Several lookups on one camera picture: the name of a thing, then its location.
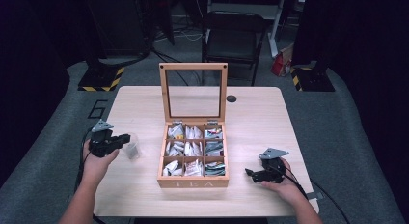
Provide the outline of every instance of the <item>wire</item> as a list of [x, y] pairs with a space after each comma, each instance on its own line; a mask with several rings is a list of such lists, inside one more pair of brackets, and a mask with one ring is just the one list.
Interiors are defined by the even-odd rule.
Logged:
[[79, 150], [80, 150], [80, 153], [79, 153], [80, 160], [79, 160], [78, 173], [77, 173], [77, 177], [76, 177], [76, 180], [75, 180], [74, 193], [77, 190], [79, 184], [81, 183], [82, 174], [84, 173], [84, 163], [85, 163], [85, 159], [83, 158], [83, 156], [84, 156], [84, 144], [85, 144], [85, 140], [87, 139], [87, 135], [90, 133], [91, 130], [92, 130], [91, 127], [87, 129], [84, 136], [82, 137], [81, 147], [79, 148]]
[[165, 54], [165, 53], [163, 53], [163, 52], [161, 52], [161, 51], [158, 51], [158, 50], [156, 50], [156, 49], [153, 49], [152, 51], [153, 51], [154, 53], [158, 53], [158, 54], [160, 54], [161, 56], [164, 56], [164, 57], [170, 59], [170, 60], [173, 61], [173, 62], [181, 63], [180, 60], [175, 59], [175, 58], [173, 58], [173, 57], [171, 57], [171, 56], [169, 56], [169, 55], [167, 55], [167, 54]]
[[[156, 54], [156, 56], [157, 56], [158, 58], [162, 59], [162, 61], [168, 62], [168, 61], [166, 61], [166, 60], [162, 57], [162, 55], [161, 55], [158, 51], [156, 51], [156, 50], [153, 49], [152, 52], [153, 52], [154, 54]], [[189, 84], [187, 84], [186, 80], [184, 80], [184, 78], [180, 75], [180, 73], [179, 73], [178, 71], [175, 71], [175, 73], [177, 73], [177, 75], [180, 77], [180, 79], [184, 82], [184, 84], [185, 84], [186, 86], [189, 86]]]
[[[197, 40], [200, 40], [201, 38], [202, 38], [202, 34], [185, 34], [185, 33], [183, 33], [183, 32], [181, 32], [183, 35], [179, 35], [179, 36], [174, 36], [174, 38], [186, 38], [187, 40], [189, 40], [189, 41], [191, 41], [191, 42], [195, 42], [195, 41], [197, 41]], [[153, 42], [162, 42], [162, 41], [165, 41], [165, 40], [167, 40], [167, 38], [158, 38], [158, 39], [156, 39], [155, 41], [153, 41]]]
[[[189, 35], [187, 34], [188, 32], [198, 32], [196, 34]], [[199, 28], [195, 27], [190, 27], [189, 25], [181, 28], [175, 28], [173, 29], [173, 34], [178, 34], [181, 33], [183, 34], [182, 36], [174, 36], [174, 37], [186, 37], [186, 36], [197, 36], [201, 34], [201, 30]], [[166, 35], [163, 33], [161, 30], [156, 30], [155, 37], [153, 39], [153, 42], [161, 39], [167, 39]]]
[[301, 193], [304, 195], [304, 197], [308, 200], [307, 193], [304, 191], [304, 188], [301, 186], [301, 184], [300, 184], [300, 183], [298, 182], [298, 180], [295, 178], [294, 174], [292, 174], [291, 170], [289, 170], [289, 169], [286, 168], [286, 169], [292, 174], [292, 176], [294, 177], [294, 179], [291, 178], [291, 177], [290, 177], [289, 175], [287, 175], [286, 173], [282, 173], [279, 169], [277, 169], [277, 168], [275, 168], [275, 167], [271, 167], [271, 166], [270, 166], [269, 168], [274, 169], [274, 170], [277, 171], [279, 174], [285, 176], [285, 177], [288, 178], [290, 181], [292, 181], [292, 182], [295, 184], [295, 186], [297, 186], [298, 190], [300, 190], [300, 192], [301, 192]]
[[[271, 169], [274, 169], [275, 171], [279, 172], [280, 174], [281, 171], [274, 168], [274, 167], [270, 167]], [[286, 169], [289, 171], [289, 173], [295, 178], [295, 175], [291, 172], [291, 170], [289, 170], [287, 167]], [[283, 176], [285, 176], [286, 178], [288, 178], [290, 181], [294, 182], [295, 185], [297, 185], [298, 189], [300, 189], [300, 191], [304, 194], [304, 196], [307, 198], [307, 194], [305, 193], [304, 189], [301, 187], [301, 185], [298, 183], [298, 180], [295, 178], [292, 179], [290, 178], [287, 174], [282, 174]], [[337, 204], [337, 202], [317, 183], [315, 182], [312, 178], [310, 178], [310, 181], [315, 184], [323, 193], [325, 193], [325, 195], [334, 203], [334, 205], [336, 206], [336, 208], [340, 211], [340, 213], [342, 214], [343, 218], [345, 219], [346, 223], [349, 224], [349, 220], [346, 217], [345, 213], [342, 211], [341, 207]]]
[[198, 5], [198, 10], [199, 10], [199, 13], [201, 14], [201, 18], [203, 18], [204, 15], [202, 14], [201, 6], [199, 5], [199, 0], [196, 0], [196, 4]]
[[85, 164], [85, 160], [87, 160], [88, 155], [90, 155], [90, 153], [91, 153], [91, 152], [87, 153], [87, 155], [85, 156], [84, 161], [83, 161], [83, 164]]
[[105, 224], [99, 217], [97, 217], [95, 214], [93, 214], [93, 220], [98, 223], [98, 224]]
[[336, 206], [336, 208], [340, 211], [340, 213], [342, 214], [343, 218], [345, 219], [346, 223], [350, 223], [348, 220], [348, 217], [346, 217], [345, 213], [342, 211], [341, 207], [335, 202], [335, 200], [317, 183], [315, 182], [312, 178], [310, 178], [311, 182], [313, 184], [315, 184], [315, 186], [317, 186], [323, 193], [325, 193], [325, 195], [334, 203], [334, 205]]

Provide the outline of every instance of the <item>wooden box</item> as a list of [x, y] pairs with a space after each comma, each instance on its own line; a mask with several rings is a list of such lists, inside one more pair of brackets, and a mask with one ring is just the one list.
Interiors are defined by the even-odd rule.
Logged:
[[[159, 70], [166, 120], [157, 174], [160, 187], [227, 187], [229, 163], [225, 108], [228, 64], [162, 63]], [[203, 78], [204, 73], [216, 78], [213, 86], [201, 85], [203, 82], [199, 78]], [[186, 86], [177, 85], [180, 83], [175, 83], [175, 79], [181, 82], [183, 74], [196, 75], [197, 85], [187, 85], [185, 80]], [[175, 134], [181, 126], [183, 135]], [[199, 130], [202, 136], [198, 132], [187, 136], [187, 128]], [[202, 174], [192, 176], [192, 172]]]

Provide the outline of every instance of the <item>tea bag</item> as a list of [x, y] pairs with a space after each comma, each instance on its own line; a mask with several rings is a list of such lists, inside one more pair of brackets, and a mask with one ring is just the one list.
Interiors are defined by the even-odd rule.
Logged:
[[199, 142], [199, 145], [193, 142], [192, 145], [193, 145], [193, 156], [202, 156], [203, 155], [202, 142]]
[[203, 165], [196, 159], [193, 162], [185, 163], [184, 176], [202, 176], [203, 175]]
[[209, 176], [224, 176], [226, 174], [223, 162], [211, 162], [204, 165], [204, 173]]
[[195, 133], [195, 139], [202, 139], [204, 137], [201, 130], [196, 126], [193, 126], [193, 132]]
[[186, 142], [186, 144], [184, 144], [184, 155], [193, 156], [193, 149], [189, 142]]
[[186, 126], [186, 139], [194, 139], [195, 138], [195, 131], [193, 127]]
[[175, 141], [172, 147], [180, 152], [183, 152], [183, 142]]
[[168, 163], [165, 168], [163, 169], [163, 176], [170, 176], [172, 173], [177, 169], [178, 166], [178, 161], [174, 160], [170, 163]]
[[183, 142], [175, 141], [171, 146], [171, 142], [166, 145], [166, 156], [183, 156]]
[[204, 148], [205, 156], [221, 156], [223, 151], [223, 142], [208, 141]]
[[182, 174], [182, 168], [181, 165], [179, 165], [172, 173], [172, 176], [181, 176]]
[[222, 128], [206, 129], [204, 131], [205, 139], [223, 139]]
[[165, 149], [166, 155], [169, 155], [170, 151], [171, 151], [171, 142], [168, 142], [168, 144], [166, 144], [166, 149]]
[[168, 137], [171, 139], [184, 139], [182, 124], [178, 124], [174, 127], [169, 127]]

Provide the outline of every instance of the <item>chair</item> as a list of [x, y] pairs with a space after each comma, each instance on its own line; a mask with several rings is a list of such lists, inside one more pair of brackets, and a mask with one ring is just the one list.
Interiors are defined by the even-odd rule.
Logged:
[[213, 11], [202, 22], [202, 62], [247, 64], [229, 66], [229, 79], [251, 81], [254, 86], [266, 21], [258, 14]]

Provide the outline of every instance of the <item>wooden table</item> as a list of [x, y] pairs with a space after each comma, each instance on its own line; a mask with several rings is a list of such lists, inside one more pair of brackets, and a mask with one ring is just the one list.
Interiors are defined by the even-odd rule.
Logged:
[[[97, 216], [263, 217], [294, 215], [278, 195], [253, 183], [245, 168], [262, 170], [259, 154], [267, 148], [288, 151], [285, 159], [307, 193], [308, 173], [280, 89], [228, 87], [237, 101], [226, 104], [230, 182], [227, 188], [159, 187], [156, 176], [165, 127], [160, 86], [121, 87], [107, 122], [114, 134], [133, 132], [141, 155], [120, 151], [102, 180], [95, 201]], [[316, 200], [311, 204], [318, 211]]]

